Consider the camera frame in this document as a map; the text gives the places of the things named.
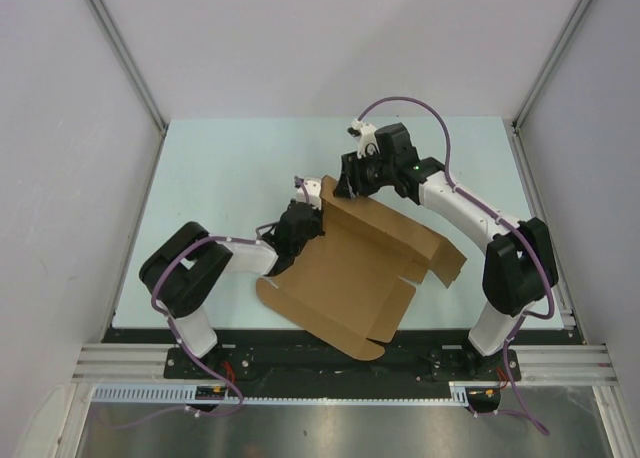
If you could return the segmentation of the brown cardboard box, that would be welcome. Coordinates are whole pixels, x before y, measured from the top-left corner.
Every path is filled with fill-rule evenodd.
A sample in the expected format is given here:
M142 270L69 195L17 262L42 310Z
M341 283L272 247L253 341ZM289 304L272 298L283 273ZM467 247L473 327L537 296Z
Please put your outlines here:
M321 184L323 235L286 271L258 279L256 293L315 337L372 361L384 354L427 273L450 286L466 258L443 235L372 198L335 197L335 178Z

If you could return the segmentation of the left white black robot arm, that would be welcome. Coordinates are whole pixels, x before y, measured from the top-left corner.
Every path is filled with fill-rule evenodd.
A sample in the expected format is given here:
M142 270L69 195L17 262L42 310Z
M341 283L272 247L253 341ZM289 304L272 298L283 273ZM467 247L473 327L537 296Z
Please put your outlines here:
M213 236L188 222L141 266L139 279L151 306L167 321L186 365L197 376L214 375L221 354L204 303L225 273L277 276L289 269L307 242L324 234L321 200L292 200L279 220L254 239Z

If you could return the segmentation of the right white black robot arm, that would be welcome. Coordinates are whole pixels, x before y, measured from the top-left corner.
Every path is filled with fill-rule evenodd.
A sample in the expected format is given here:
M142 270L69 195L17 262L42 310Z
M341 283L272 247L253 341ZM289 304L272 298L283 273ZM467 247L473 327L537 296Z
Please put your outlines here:
M472 347L461 354L461 366L473 379L486 378L497 367L495 353L514 338L534 303L551 298L557 284L548 226L492 208L454 179L448 160L420 158L402 123L377 128L354 120L348 132L357 148L341 157L335 196L368 197L392 187L445 218L484 254L487 303L469 332Z

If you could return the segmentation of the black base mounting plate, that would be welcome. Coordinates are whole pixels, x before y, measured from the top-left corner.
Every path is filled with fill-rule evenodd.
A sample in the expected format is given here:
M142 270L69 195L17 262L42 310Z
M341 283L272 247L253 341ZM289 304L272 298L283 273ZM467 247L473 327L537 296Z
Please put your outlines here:
M274 372L307 372L388 374L408 372L434 381L447 378L497 378L500 366L505 373L501 352L493 358L480 358L472 354L466 342L468 330L399 331L391 343L383 345L384 354L373 361L358 361L305 331L294 330L222 330L220 341L213 351L200 360L218 373L231 370L240 382L250 382ZM109 328L102 339L104 344L169 345L164 353L163 378L201 379L206 372L187 357L167 329ZM511 345L582 345L583 336L577 328L562 330L522 330ZM518 363L512 371L519 374L520 359L517 352L509 360Z

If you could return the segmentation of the right aluminium corner post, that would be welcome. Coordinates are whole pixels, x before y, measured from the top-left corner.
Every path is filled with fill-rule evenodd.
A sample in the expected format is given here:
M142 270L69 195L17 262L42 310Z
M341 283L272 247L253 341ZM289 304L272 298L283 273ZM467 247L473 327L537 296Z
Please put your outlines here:
M527 91L522 104L519 106L511 121L511 126L516 133L519 133L526 123L531 111L542 95L556 68L559 66L595 1L596 0L576 0L572 6L540 70Z

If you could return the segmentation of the aluminium corner post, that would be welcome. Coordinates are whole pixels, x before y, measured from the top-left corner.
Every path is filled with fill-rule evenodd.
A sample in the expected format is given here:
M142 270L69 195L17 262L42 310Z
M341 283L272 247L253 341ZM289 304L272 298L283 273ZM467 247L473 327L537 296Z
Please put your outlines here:
M572 6L540 70L527 91L522 104L519 106L511 121L511 126L516 133L519 133L526 123L531 111L542 95L556 68L559 66L595 1L596 0L576 0Z
M106 1L85 0L85 2L93 14L94 19L103 33L108 45L112 49L116 60L119 62L127 80L140 100L144 110L160 135L165 137L168 130L168 122L163 117L163 114L153 97L151 89L136 63L136 60L126 43L116 20L109 10Z

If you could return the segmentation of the left aluminium corner post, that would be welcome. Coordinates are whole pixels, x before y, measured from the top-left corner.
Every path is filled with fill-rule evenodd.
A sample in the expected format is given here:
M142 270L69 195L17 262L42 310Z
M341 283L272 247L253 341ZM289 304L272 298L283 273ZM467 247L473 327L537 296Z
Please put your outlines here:
M109 10L106 1L85 0L85 2L93 14L94 19L103 33L108 45L112 49L116 60L119 62L127 80L140 100L144 110L160 135L165 137L168 130L168 122L163 117L163 114L153 97L151 89L136 63L136 60L126 43L116 20Z

